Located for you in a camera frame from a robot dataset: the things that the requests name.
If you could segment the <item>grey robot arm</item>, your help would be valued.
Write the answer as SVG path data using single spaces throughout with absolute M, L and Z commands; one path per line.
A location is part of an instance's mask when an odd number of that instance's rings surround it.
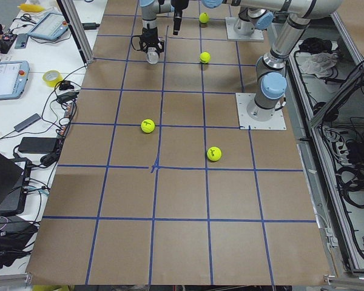
M 140 1 L 142 33 L 139 36 L 140 51 L 146 54 L 149 64 L 157 64 L 164 52 L 164 41 L 158 36 L 157 16 L 173 11 L 170 1 Z
M 252 119 L 265 122 L 273 117 L 278 100 L 285 94 L 285 62 L 308 28 L 310 20 L 329 16 L 340 7 L 342 1 L 203 1 L 203 4 L 207 8 L 228 4 L 246 7 L 249 11 L 273 10 L 289 13 L 270 51 L 257 61 L 258 90 L 246 107 Z

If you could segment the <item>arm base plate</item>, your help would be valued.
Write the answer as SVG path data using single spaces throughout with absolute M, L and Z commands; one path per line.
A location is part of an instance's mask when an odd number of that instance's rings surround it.
M 286 130 L 280 101 L 273 109 L 261 109 L 255 104 L 255 93 L 235 94 L 239 128 L 242 130 Z
M 228 41 L 264 41 L 263 32 L 256 29 L 251 22 L 236 17 L 227 17 L 225 21 Z

